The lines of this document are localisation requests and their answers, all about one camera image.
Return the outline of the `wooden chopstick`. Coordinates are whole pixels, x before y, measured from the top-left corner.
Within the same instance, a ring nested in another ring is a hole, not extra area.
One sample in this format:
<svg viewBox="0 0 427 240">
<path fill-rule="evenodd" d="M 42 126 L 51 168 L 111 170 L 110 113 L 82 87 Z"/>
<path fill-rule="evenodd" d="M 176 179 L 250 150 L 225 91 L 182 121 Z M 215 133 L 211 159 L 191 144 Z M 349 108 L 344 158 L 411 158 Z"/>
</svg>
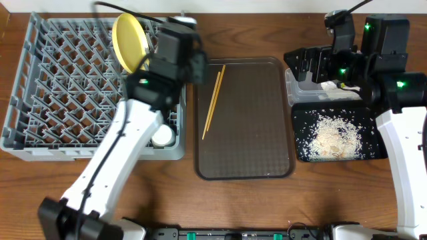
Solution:
<svg viewBox="0 0 427 240">
<path fill-rule="evenodd" d="M 217 102 L 217 98 L 218 98 L 218 95 L 219 95 L 219 92 L 220 92 L 220 87 L 221 87 L 221 84 L 222 84 L 222 79 L 224 77 L 225 69 L 226 69 L 226 66 L 223 65 L 222 66 L 222 70 L 220 71 L 221 72 L 220 80 L 218 82 L 218 87 L 216 89 L 216 94 L 215 94 L 215 97 L 214 97 L 214 100 L 213 100 L 213 106 L 212 106 L 212 109 L 211 109 L 211 115 L 210 115 L 210 119 L 209 119 L 209 122 L 208 122 L 208 125 L 207 125 L 207 131 L 206 132 L 209 131 L 209 128 L 210 128 L 210 125 L 211 125 L 211 119 L 213 117 L 214 110 L 215 110 L 215 107 L 216 107 L 216 102 Z"/>
<path fill-rule="evenodd" d="M 213 92 L 212 92 L 212 96 L 211 96 L 211 100 L 209 102 L 209 109 L 208 109 L 207 117 L 206 117 L 206 120 L 205 120 L 205 126 L 204 126 L 204 129 L 203 129 L 203 135 L 202 135 L 202 138 L 201 138 L 202 140 L 204 140 L 205 133 L 207 131 L 207 125 L 208 125 L 208 122 L 209 122 L 209 119 L 210 119 L 211 109 L 212 109 L 212 106 L 213 106 L 214 97 L 215 97 L 215 94 L 216 94 L 216 89 L 218 87 L 218 82 L 220 80 L 220 75 L 221 75 L 221 72 L 218 71 L 218 74 L 217 74 L 217 77 L 216 77 L 216 82 L 215 82 L 215 85 L 214 85 L 214 88 L 213 88 Z"/>
</svg>

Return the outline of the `white ribbed cup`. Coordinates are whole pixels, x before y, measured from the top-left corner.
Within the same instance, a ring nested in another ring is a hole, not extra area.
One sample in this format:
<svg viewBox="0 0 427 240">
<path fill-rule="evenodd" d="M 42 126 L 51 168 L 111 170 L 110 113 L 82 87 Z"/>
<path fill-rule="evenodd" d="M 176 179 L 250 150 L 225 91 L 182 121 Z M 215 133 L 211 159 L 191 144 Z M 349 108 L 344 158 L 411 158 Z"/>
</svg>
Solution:
<svg viewBox="0 0 427 240">
<path fill-rule="evenodd" d="M 168 125 L 161 125 L 151 138 L 154 147 L 170 147 L 175 143 L 175 131 Z"/>
</svg>

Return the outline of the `yellow round plate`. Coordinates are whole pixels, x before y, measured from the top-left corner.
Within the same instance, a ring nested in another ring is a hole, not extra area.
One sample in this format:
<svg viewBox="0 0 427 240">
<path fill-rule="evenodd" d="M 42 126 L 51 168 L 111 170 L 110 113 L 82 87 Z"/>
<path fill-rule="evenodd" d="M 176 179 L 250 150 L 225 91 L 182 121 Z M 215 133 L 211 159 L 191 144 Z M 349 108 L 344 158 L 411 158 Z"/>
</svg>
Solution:
<svg viewBox="0 0 427 240">
<path fill-rule="evenodd" d="M 112 29 L 113 50 L 121 66 L 133 73 L 149 53 L 149 43 L 141 23 L 129 13 L 122 13 Z"/>
</svg>

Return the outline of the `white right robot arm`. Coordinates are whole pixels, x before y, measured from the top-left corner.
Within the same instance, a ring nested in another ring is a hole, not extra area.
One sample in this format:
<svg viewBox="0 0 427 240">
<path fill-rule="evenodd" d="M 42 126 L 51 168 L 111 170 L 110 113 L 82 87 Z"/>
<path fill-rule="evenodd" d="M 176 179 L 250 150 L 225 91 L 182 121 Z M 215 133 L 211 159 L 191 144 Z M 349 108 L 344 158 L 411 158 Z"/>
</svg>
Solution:
<svg viewBox="0 0 427 240">
<path fill-rule="evenodd" d="M 297 81 L 307 73 L 314 83 L 337 80 L 357 92 L 374 111 L 385 144 L 398 205 L 396 231 L 358 224 L 338 224 L 330 239 L 426 238 L 426 75 L 408 72 L 406 51 L 410 22 L 402 15 L 373 14 L 366 18 L 361 46 L 349 11 L 324 20 L 331 45 L 306 47 L 284 54 Z"/>
</svg>

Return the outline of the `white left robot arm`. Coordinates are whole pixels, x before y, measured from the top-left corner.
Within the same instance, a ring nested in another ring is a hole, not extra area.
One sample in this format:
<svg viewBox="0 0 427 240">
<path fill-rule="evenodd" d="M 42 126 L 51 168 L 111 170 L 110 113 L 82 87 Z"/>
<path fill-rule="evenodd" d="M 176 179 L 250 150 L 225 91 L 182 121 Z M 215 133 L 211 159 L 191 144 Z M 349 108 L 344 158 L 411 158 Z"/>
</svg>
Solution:
<svg viewBox="0 0 427 240">
<path fill-rule="evenodd" d="M 159 25 L 157 51 L 124 81 L 124 98 L 91 161 L 60 200 L 44 198 L 38 218 L 46 239 L 144 239 L 146 230 L 128 219 L 113 221 L 119 196 L 141 150 L 178 103 L 183 86 L 205 81 L 207 55 L 197 22 L 170 17 Z"/>
</svg>

